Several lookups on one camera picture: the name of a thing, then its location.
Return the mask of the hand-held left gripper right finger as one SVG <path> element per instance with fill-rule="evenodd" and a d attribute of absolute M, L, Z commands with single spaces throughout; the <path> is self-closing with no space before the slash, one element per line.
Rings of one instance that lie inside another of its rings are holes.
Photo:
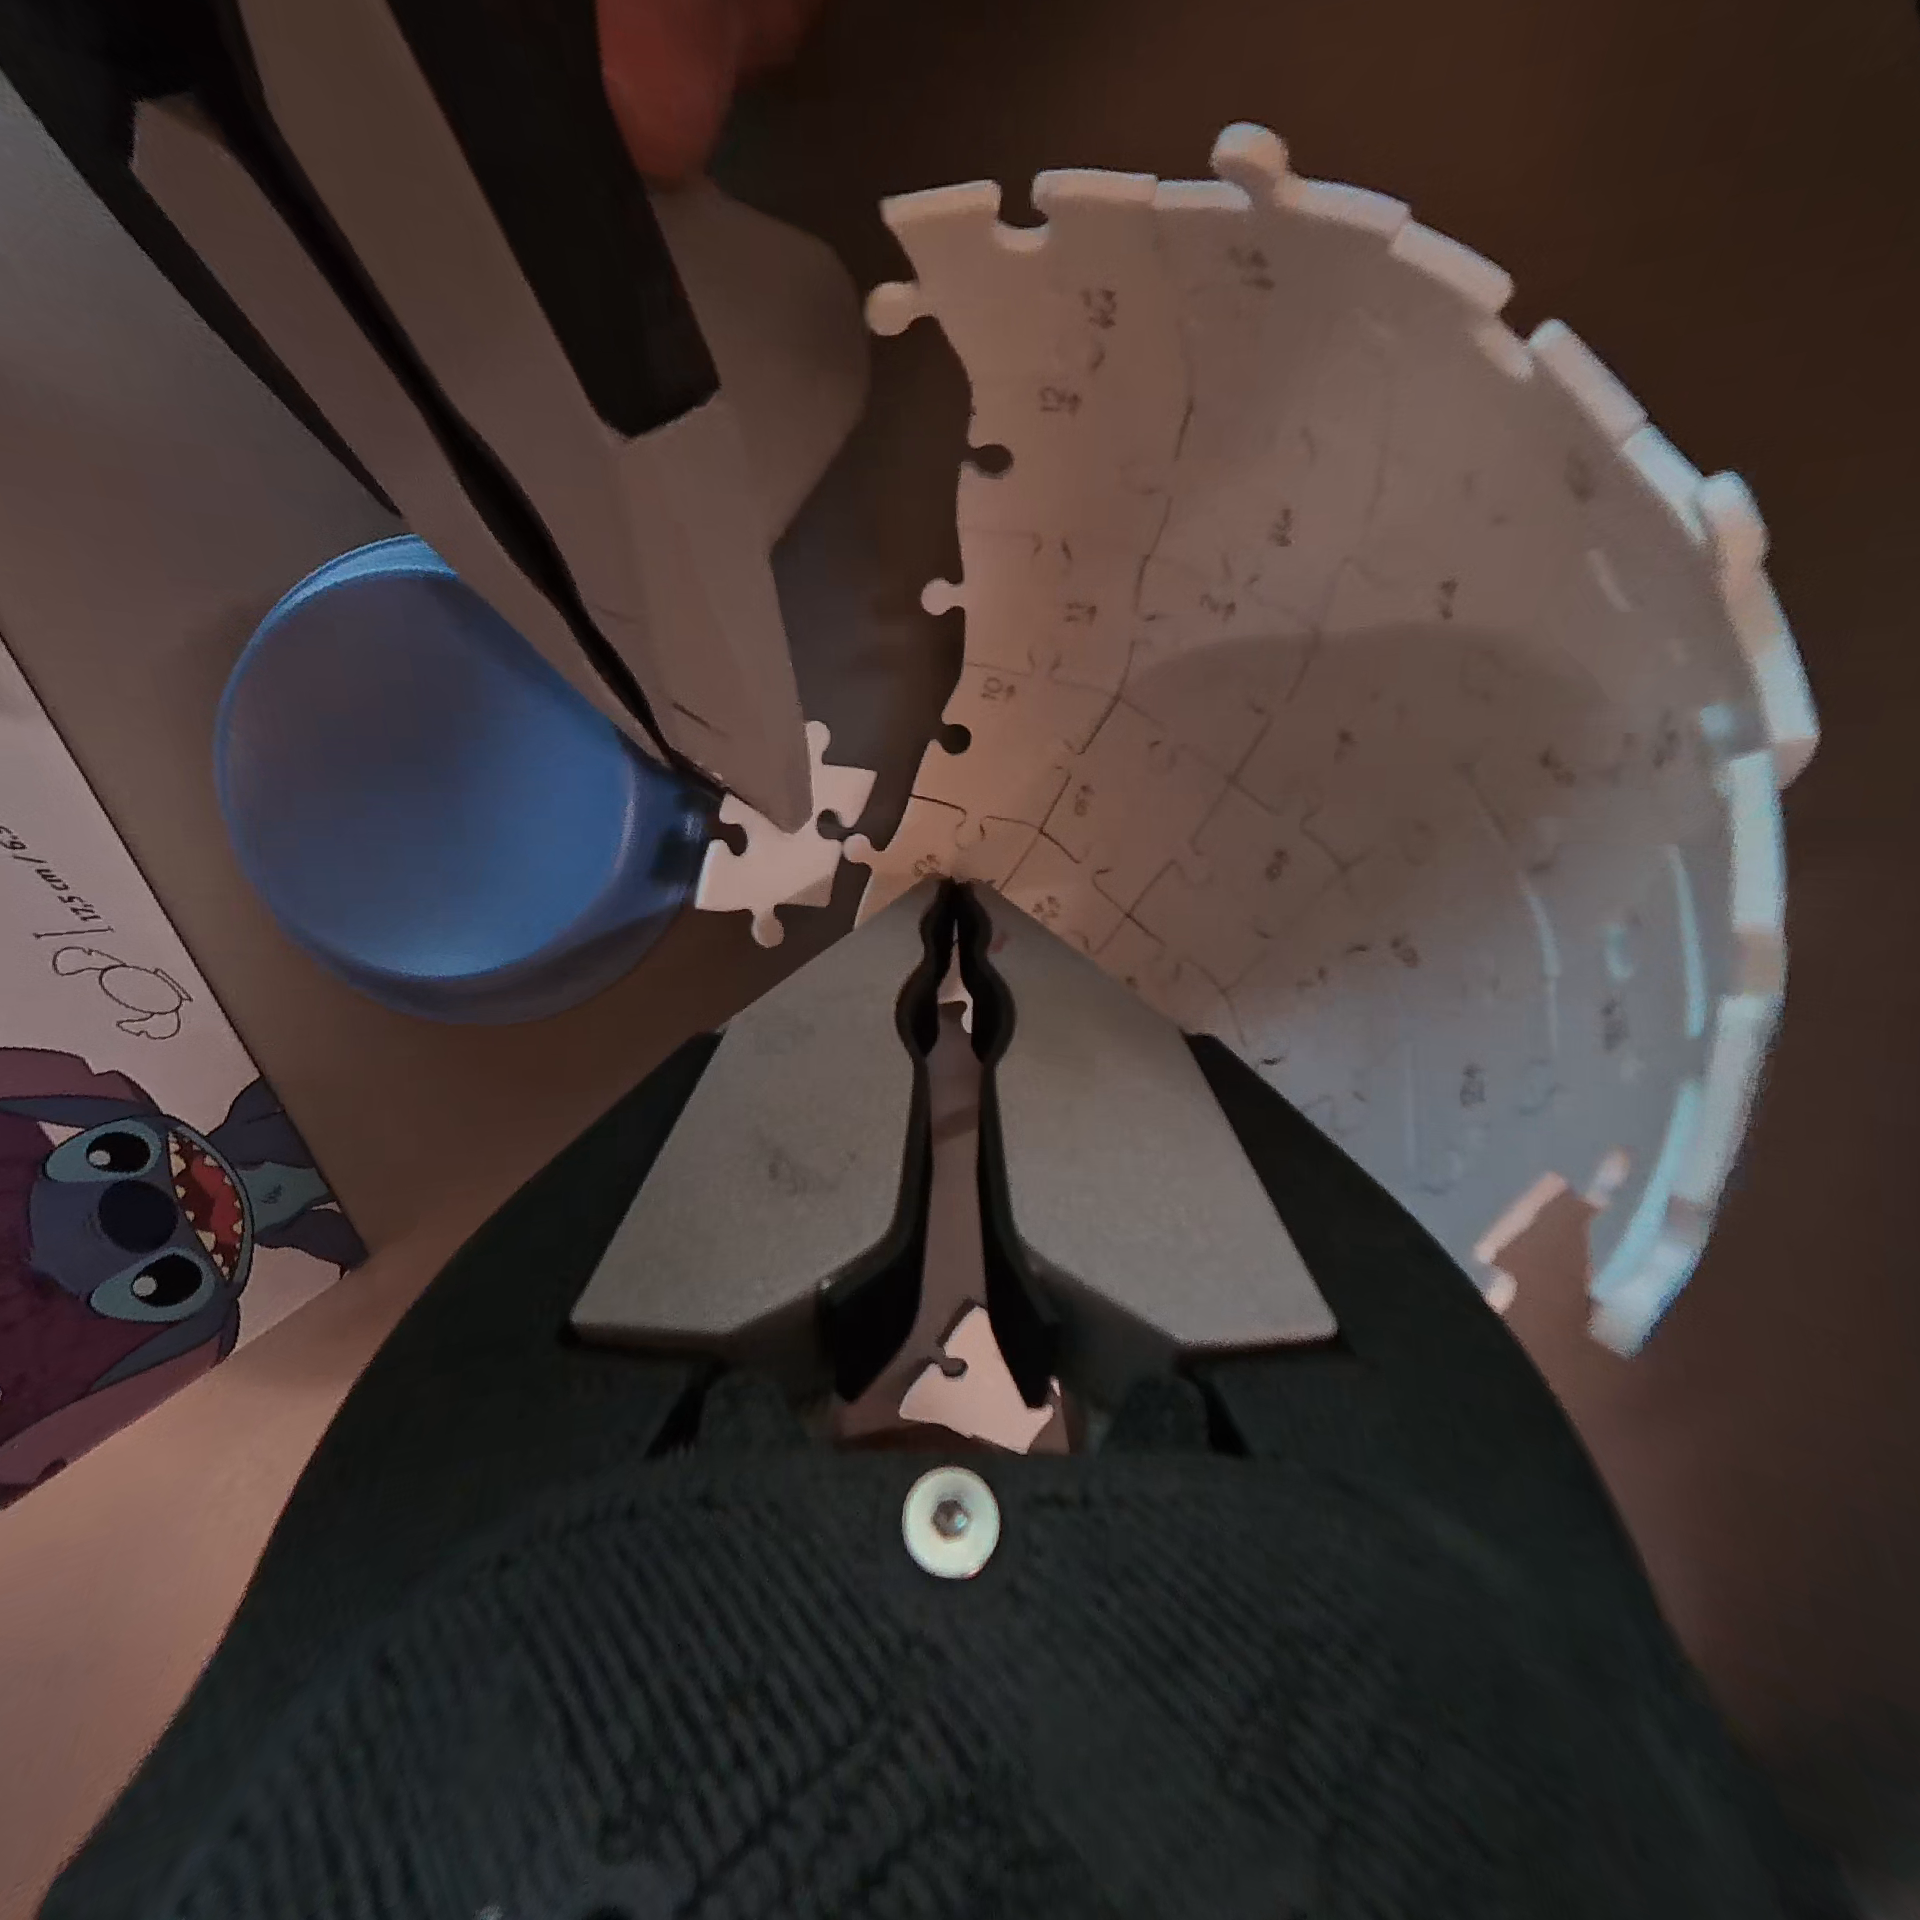
<path fill-rule="evenodd" d="M 1022 1399 L 1113 1406 L 1337 1316 L 1189 1036 L 1022 907 L 956 887 L 988 1311 Z"/>

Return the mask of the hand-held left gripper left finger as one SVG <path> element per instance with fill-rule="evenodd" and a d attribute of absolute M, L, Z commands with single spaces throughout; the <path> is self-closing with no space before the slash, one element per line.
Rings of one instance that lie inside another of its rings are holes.
<path fill-rule="evenodd" d="M 569 1323 L 865 1394 L 920 1310 L 953 887 L 920 880 L 716 1038 Z"/>

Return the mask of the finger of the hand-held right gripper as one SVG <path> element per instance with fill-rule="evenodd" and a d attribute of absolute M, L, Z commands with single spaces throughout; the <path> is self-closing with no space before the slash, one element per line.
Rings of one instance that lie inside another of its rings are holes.
<path fill-rule="evenodd" d="M 660 743 L 803 827 L 807 730 L 766 543 L 726 498 L 728 410 L 637 437 L 600 418 L 390 4 L 244 4 L 244 37 L 301 182 L 540 522 Z"/>
<path fill-rule="evenodd" d="M 712 771 L 660 731 L 528 498 L 311 211 L 280 205 L 187 91 L 134 108 L 133 176 L 405 528 L 591 708 L 660 763 L 710 784 Z"/>

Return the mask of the partly built white puzzle ball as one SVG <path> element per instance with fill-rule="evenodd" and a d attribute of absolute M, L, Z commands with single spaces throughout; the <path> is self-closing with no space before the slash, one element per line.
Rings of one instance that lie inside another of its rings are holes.
<path fill-rule="evenodd" d="M 1816 744 L 1743 479 L 1406 204 L 1223 128 L 1208 180 L 885 199 L 966 372 L 965 653 L 860 916 L 998 887 L 1229 1042 L 1501 1304 L 1582 1188 L 1590 1334 L 1691 1279 L 1784 994 Z"/>

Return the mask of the printed cardboard puzzle box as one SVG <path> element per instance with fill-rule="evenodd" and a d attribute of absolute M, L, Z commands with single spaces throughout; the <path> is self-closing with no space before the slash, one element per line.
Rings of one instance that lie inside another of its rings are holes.
<path fill-rule="evenodd" d="M 365 1259 L 313 1150 L 5 656 L 5 1504 Z"/>

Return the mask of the person's right hand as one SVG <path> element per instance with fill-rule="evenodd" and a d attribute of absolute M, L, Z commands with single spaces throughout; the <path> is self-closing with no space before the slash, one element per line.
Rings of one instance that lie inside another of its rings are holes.
<path fill-rule="evenodd" d="M 599 68 L 640 176 L 678 186 L 712 155 L 743 84 L 797 52 L 823 2 L 596 2 Z"/>

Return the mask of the blue round plastic dish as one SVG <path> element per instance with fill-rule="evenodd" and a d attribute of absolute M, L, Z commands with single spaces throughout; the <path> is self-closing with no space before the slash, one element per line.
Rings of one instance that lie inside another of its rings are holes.
<path fill-rule="evenodd" d="M 640 752 L 422 539 L 311 571 L 213 736 L 239 870 L 400 1014 L 526 1023 L 630 973 L 691 907 L 712 803 Z"/>

